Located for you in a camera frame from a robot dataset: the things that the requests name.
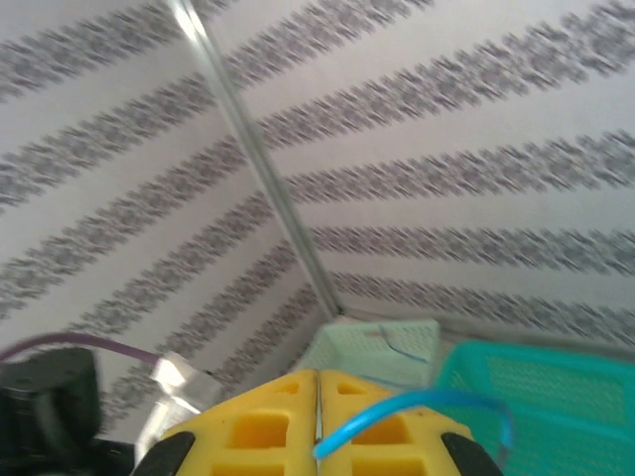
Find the black object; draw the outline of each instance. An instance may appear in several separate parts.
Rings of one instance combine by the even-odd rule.
[[[494,460],[476,441],[456,433],[441,437],[461,476],[503,476]]]
[[[128,474],[132,446],[94,439],[101,423],[92,352],[55,349],[0,367],[0,471]]]
[[[196,437],[181,431],[159,441],[144,456],[131,476],[176,476]]]

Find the yellow plastic object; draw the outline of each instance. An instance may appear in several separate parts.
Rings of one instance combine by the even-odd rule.
[[[211,408],[168,431],[196,440],[178,476],[317,476],[318,372],[303,370]]]
[[[168,431],[163,440],[182,431],[195,436],[177,476],[317,476],[318,392],[323,436],[393,395],[334,370],[287,375]],[[389,416],[322,461],[319,475],[460,476],[442,441],[446,432],[472,439],[466,426],[432,410]]]
[[[392,392],[343,372],[320,373],[322,435]],[[446,432],[472,439],[469,429],[428,409],[401,412],[356,436],[320,466],[320,476],[460,476],[442,442]]]

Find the patterned wallpaper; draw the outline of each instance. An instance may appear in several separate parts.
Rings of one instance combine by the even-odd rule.
[[[289,368],[324,316],[169,8],[0,10],[0,345],[73,330],[173,350],[227,396]],[[100,364],[104,429],[132,440],[151,369]]]
[[[206,18],[344,306],[635,345],[633,0]]]

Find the cable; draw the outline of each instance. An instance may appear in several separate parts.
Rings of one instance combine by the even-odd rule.
[[[115,342],[114,340],[97,337],[95,335],[81,334],[77,332],[51,332],[49,334],[40,334],[29,339],[17,342],[0,351],[0,362],[10,359],[25,350],[33,347],[47,344],[69,343],[97,347],[100,349],[110,350],[118,354],[127,355],[151,365],[155,365],[160,356],[146,350],[131,347],[126,344]]]
[[[396,412],[430,405],[475,407],[500,412],[503,416],[503,425],[498,464],[504,466],[507,456],[514,446],[514,421],[509,407],[496,399],[450,389],[405,392],[367,408],[316,445],[314,458],[316,460],[325,459],[366,428],[385,417]]]
[[[420,357],[418,355],[411,354],[410,352],[406,352],[405,350],[398,349],[395,345],[393,345],[393,343],[390,342],[390,340],[388,339],[388,332],[386,332],[386,329],[383,325],[379,326],[379,333],[381,334],[388,348],[390,348],[391,350],[397,352],[400,355],[408,357],[409,359],[416,360],[417,362],[422,362],[424,364],[427,364],[429,362],[429,360],[424,357]],[[361,377],[362,379],[375,382],[376,384],[387,385],[389,387],[393,387],[395,389],[400,389],[400,390],[413,390],[413,389],[420,388],[419,385],[413,386],[413,385],[402,384],[402,383],[394,382],[392,380],[381,379],[379,377],[373,377],[371,375],[366,375],[366,374],[357,374],[357,376]]]
[[[388,347],[390,347],[392,350],[394,350],[395,352],[397,352],[398,354],[404,355],[404,356],[408,357],[409,359],[413,359],[413,360],[417,360],[419,362],[423,362],[424,364],[428,363],[428,359],[426,359],[424,357],[420,357],[420,356],[415,355],[415,354],[411,354],[410,352],[406,352],[405,350],[398,349],[393,344],[391,344],[390,340],[388,340],[388,332],[386,332],[386,329],[384,328],[383,325],[379,326],[379,332],[381,333],[381,336],[384,338],[384,342],[386,342],[386,345]]]

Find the mint green plastic basket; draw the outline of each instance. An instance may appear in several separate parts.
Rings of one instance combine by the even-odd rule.
[[[468,342],[450,354],[438,388],[506,401],[516,447],[506,476],[635,475],[635,366],[536,347]],[[494,456],[498,416],[437,408],[468,425]]]
[[[380,326],[393,347],[427,362],[391,349]],[[319,330],[298,367],[338,369],[401,390],[429,385],[439,352],[440,327],[433,320],[336,323]]]

